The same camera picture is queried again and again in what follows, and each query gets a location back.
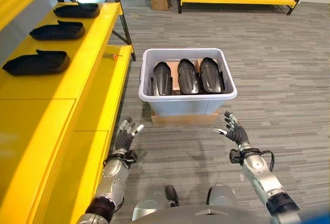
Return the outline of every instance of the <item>silver metal joint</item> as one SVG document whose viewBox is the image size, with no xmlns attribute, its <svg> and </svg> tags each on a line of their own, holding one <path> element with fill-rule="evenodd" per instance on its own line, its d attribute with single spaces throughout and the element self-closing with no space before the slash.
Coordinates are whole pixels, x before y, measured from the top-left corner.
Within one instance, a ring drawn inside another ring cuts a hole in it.
<svg viewBox="0 0 330 224">
<path fill-rule="evenodd" d="M 127 153 L 127 150 L 121 148 L 114 151 L 114 154 L 118 154 L 118 153 L 125 155 L 125 153 Z"/>
</svg>

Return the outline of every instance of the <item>black glove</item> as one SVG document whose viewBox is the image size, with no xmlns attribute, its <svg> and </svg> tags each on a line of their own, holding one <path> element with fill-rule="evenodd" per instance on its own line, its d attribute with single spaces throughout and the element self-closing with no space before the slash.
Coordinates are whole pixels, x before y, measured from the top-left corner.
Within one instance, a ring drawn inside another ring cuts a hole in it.
<svg viewBox="0 0 330 224">
<path fill-rule="evenodd" d="M 249 142 L 248 135 L 245 129 L 241 126 L 237 118 L 230 112 L 225 112 L 225 121 L 228 123 L 226 127 L 230 131 L 224 131 L 222 129 L 214 128 L 213 131 L 226 136 L 228 139 L 236 142 L 237 145 L 241 145 L 244 142 Z"/>
</svg>

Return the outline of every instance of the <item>robot finger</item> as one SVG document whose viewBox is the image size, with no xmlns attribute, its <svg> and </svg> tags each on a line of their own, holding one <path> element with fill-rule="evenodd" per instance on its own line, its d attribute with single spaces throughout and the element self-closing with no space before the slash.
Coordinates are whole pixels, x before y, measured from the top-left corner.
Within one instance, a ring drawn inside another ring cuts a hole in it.
<svg viewBox="0 0 330 224">
<path fill-rule="evenodd" d="M 119 130 L 120 130 L 120 132 L 122 132 L 122 131 L 124 131 L 125 130 L 125 128 L 126 128 L 126 126 L 128 125 L 129 123 L 128 123 L 128 121 L 125 119 L 124 121 L 122 121 L 122 123 L 120 124 L 120 126 L 119 126 Z"/>
<path fill-rule="evenodd" d="M 226 136 L 227 135 L 227 131 L 225 130 L 222 130 L 222 129 L 219 129 L 217 127 L 214 127 L 213 128 L 213 132 L 217 133 L 217 134 L 220 134 L 220 135 L 223 135 L 223 136 Z"/>
<path fill-rule="evenodd" d="M 132 117 L 125 117 L 125 120 L 130 123 L 132 122 Z"/>
<path fill-rule="evenodd" d="M 238 123 L 238 120 L 237 120 L 237 118 L 233 115 L 233 114 L 231 114 L 230 116 L 229 116 L 229 119 L 230 119 L 230 121 L 232 121 L 233 123 Z"/>
<path fill-rule="evenodd" d="M 127 127 L 126 127 L 126 132 L 129 134 L 132 132 L 132 129 L 134 128 L 135 123 L 131 122 Z"/>
<path fill-rule="evenodd" d="M 229 129 L 230 131 L 234 131 L 234 128 L 230 125 L 226 125 L 227 129 Z"/>
<path fill-rule="evenodd" d="M 232 115 L 230 112 L 228 112 L 228 111 L 225 112 L 225 117 L 228 117 L 229 118 L 230 115 Z"/>
<path fill-rule="evenodd" d="M 140 124 L 138 127 L 136 127 L 132 132 L 131 135 L 135 137 L 138 133 L 140 133 L 144 129 L 144 125 Z"/>
</svg>

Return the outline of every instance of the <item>black foot-shaped object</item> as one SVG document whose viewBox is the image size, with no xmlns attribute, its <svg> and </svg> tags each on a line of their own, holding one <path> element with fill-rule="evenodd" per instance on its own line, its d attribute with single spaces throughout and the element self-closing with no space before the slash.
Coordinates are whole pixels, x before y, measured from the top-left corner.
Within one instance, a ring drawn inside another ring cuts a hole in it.
<svg viewBox="0 0 330 224">
<path fill-rule="evenodd" d="M 211 58 L 205 57 L 201 63 L 203 88 L 207 93 L 221 93 L 225 90 L 222 72 L 218 64 Z"/>
<path fill-rule="evenodd" d="M 171 69 L 165 62 L 160 62 L 155 66 L 151 85 L 153 87 L 153 96 L 172 95 L 173 79 L 171 77 Z"/>
<path fill-rule="evenodd" d="M 177 207 L 179 206 L 179 199 L 177 197 L 175 188 L 173 185 L 168 185 L 165 188 L 165 195 L 167 200 L 171 201 L 171 207 Z"/>
</svg>

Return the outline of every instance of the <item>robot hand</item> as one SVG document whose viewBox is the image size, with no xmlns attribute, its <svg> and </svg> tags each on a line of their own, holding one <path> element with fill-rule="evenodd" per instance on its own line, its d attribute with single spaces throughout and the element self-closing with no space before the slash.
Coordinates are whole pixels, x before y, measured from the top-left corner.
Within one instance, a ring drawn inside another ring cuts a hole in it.
<svg viewBox="0 0 330 224">
<path fill-rule="evenodd" d="M 230 112 L 225 112 L 225 121 L 228 123 L 226 127 L 230 131 L 225 131 L 215 127 L 214 132 L 226 136 L 228 139 L 236 142 L 238 146 L 243 145 L 244 143 L 250 146 L 248 135 L 245 129 L 241 126 L 237 118 Z"/>
<path fill-rule="evenodd" d="M 126 117 L 125 120 L 119 126 L 119 134 L 115 139 L 114 147 L 119 153 L 126 153 L 129 151 L 130 145 L 134 137 L 140 133 L 144 125 L 141 124 L 133 130 L 135 123 L 132 122 L 131 117 Z"/>
<path fill-rule="evenodd" d="M 144 125 L 134 129 L 131 117 L 125 118 L 119 127 L 119 133 L 114 141 L 114 153 L 104 160 L 104 168 L 100 183 L 92 202 L 87 207 L 78 224 L 109 224 L 114 212 L 124 203 L 124 185 L 127 180 L 130 165 L 137 161 L 137 154 L 130 150 L 134 137 Z"/>
</svg>

